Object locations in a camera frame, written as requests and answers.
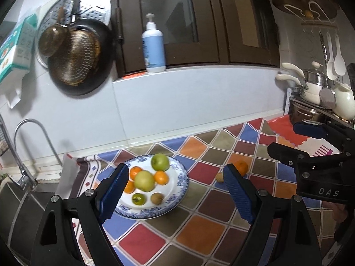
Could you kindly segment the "green persimmon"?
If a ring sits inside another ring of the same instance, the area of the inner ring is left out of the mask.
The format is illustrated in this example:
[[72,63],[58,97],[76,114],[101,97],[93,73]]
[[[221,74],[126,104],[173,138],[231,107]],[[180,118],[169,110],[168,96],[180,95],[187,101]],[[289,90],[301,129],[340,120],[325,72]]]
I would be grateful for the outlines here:
[[132,195],[132,203],[134,205],[144,205],[146,203],[147,199],[146,199],[146,195],[142,194],[142,193],[135,193]]

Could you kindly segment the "orange tangerine with stem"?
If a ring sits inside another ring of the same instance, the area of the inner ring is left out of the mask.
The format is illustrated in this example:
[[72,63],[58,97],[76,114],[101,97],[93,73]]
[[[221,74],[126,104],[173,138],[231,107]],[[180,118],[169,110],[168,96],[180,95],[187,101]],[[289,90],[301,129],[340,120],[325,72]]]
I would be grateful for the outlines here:
[[137,176],[138,173],[142,171],[141,167],[139,166],[134,166],[130,169],[129,171],[129,177],[131,180],[135,180],[135,177]]

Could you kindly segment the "yellow green pear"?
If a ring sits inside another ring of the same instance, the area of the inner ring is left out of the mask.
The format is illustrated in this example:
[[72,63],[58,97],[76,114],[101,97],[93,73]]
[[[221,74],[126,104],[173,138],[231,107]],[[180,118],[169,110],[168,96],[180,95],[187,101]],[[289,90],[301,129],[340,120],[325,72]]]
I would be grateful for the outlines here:
[[154,176],[147,170],[142,170],[135,176],[134,185],[144,192],[151,192],[155,188]]

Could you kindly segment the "large orange tangerine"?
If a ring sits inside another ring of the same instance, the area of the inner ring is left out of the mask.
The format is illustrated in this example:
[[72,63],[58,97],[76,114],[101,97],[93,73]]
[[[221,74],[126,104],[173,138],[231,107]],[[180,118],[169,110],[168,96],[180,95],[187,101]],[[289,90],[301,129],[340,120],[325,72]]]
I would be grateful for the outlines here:
[[162,185],[162,186],[168,184],[168,182],[169,182],[168,175],[162,170],[155,172],[154,179],[157,184]]

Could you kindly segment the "green apple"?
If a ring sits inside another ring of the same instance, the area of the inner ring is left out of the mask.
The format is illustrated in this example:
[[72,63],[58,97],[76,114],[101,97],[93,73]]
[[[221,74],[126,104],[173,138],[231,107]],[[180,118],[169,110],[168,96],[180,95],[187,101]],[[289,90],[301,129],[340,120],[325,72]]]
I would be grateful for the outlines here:
[[166,171],[170,167],[170,162],[167,156],[158,153],[152,157],[151,166],[155,171]]

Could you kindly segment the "small orange tangerine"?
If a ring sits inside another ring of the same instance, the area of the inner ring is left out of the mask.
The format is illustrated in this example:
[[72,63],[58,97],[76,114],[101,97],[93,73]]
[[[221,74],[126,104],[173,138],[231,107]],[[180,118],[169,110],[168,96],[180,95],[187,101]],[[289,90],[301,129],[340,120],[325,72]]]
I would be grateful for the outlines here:
[[124,193],[131,194],[135,191],[134,182],[129,180],[126,187],[124,188]]

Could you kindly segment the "steel spatula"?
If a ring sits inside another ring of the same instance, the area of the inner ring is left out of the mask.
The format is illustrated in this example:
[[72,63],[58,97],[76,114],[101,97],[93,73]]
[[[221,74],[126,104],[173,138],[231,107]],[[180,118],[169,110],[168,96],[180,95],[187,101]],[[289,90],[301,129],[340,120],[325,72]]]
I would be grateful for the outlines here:
[[329,80],[327,76],[327,51],[326,51],[326,46],[325,46],[325,41],[324,41],[324,36],[323,34],[319,31],[319,40],[321,43],[321,48],[323,52],[323,57],[324,57],[324,75],[325,75],[325,82],[322,90],[320,91],[320,100],[321,100],[321,106],[324,107],[325,109],[333,109],[336,106],[336,97],[335,97],[335,92],[331,89],[329,86]]

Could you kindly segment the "white ladle spoon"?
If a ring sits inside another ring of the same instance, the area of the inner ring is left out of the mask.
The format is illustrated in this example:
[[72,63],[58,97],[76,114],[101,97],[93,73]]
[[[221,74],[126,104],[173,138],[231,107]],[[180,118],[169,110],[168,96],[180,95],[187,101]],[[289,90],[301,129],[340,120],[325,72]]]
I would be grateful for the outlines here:
[[327,61],[327,77],[334,81],[337,79],[337,74],[334,70],[334,56],[333,56],[333,46],[331,41],[331,35],[327,32],[327,43],[328,43],[328,50],[329,50],[329,58]]

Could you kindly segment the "stainless steel sink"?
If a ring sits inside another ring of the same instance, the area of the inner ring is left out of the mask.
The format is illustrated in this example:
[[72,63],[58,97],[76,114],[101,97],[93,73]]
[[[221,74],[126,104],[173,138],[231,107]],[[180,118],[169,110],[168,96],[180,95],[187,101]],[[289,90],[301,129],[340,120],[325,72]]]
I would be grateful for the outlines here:
[[25,265],[30,265],[42,215],[57,187],[39,183],[33,190],[21,190],[11,181],[1,184],[1,238]]

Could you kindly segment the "colourful diamond pattern table mat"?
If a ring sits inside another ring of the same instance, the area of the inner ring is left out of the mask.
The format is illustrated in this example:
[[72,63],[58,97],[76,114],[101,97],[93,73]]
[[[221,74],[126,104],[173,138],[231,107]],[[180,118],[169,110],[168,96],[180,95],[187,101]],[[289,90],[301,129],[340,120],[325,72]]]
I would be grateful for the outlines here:
[[175,158],[188,172],[189,188],[173,210],[149,220],[119,214],[104,223],[106,234],[124,265],[228,265],[241,247],[249,224],[241,218],[224,183],[215,176],[228,164],[243,160],[246,177],[258,189],[278,198],[296,192],[292,168],[272,160],[267,146],[277,136],[264,119],[124,148],[85,158],[66,154],[70,193],[94,189],[119,163],[145,154]]

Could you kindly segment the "thin gooseneck water tap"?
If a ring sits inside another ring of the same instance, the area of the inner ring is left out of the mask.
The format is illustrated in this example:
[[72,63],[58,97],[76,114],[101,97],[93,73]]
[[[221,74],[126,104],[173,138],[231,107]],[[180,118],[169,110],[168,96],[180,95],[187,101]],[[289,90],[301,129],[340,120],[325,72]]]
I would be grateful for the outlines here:
[[38,158],[48,157],[51,151],[52,159],[59,166],[63,165],[45,126],[37,119],[26,118],[19,122],[14,129],[13,142],[16,149],[21,145],[21,152],[28,161],[35,163]]

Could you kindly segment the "black frying pan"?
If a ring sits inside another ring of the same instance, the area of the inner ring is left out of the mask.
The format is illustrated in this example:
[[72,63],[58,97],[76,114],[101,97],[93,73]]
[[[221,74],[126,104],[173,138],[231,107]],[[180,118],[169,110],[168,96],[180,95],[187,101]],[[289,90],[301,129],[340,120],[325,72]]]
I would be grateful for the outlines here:
[[112,66],[113,36],[103,22],[79,17],[81,0],[73,0],[69,33],[47,59],[49,74],[60,91],[82,96],[108,77]]

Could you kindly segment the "small copper saucepan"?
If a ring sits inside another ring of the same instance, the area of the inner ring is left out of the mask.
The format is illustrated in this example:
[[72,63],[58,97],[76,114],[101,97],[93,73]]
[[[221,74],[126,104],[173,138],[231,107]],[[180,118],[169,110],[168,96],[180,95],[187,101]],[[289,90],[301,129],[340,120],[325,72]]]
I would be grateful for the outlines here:
[[70,28],[64,23],[64,7],[58,10],[57,22],[44,30],[39,39],[39,52],[46,58],[64,47],[70,38]]

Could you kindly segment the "round steel steamer tray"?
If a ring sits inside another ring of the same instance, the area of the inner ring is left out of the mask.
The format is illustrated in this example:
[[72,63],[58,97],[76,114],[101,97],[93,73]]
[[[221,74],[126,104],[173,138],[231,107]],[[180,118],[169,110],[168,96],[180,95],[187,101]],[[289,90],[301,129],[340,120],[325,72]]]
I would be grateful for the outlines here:
[[34,49],[38,62],[44,68],[47,68],[47,57],[43,56],[39,51],[39,40],[47,28],[58,22],[58,13],[61,8],[64,10],[63,22],[65,25],[68,25],[78,19],[95,19],[104,23],[106,26],[110,23],[110,0],[80,0],[80,8],[76,18],[72,18],[73,5],[74,0],[56,0],[41,18],[40,24],[37,28]]

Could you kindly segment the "white handled pot stack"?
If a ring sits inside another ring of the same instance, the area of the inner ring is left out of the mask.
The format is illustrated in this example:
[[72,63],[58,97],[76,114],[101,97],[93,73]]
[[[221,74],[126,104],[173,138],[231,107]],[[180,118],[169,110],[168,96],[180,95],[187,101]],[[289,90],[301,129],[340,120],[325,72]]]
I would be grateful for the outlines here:
[[297,76],[284,74],[284,72],[276,75],[276,79],[283,81],[292,81],[301,88],[300,97],[307,102],[316,105],[321,104],[320,92],[325,87],[327,78],[324,73],[315,69],[301,69],[292,63],[281,63],[284,70],[295,71]]

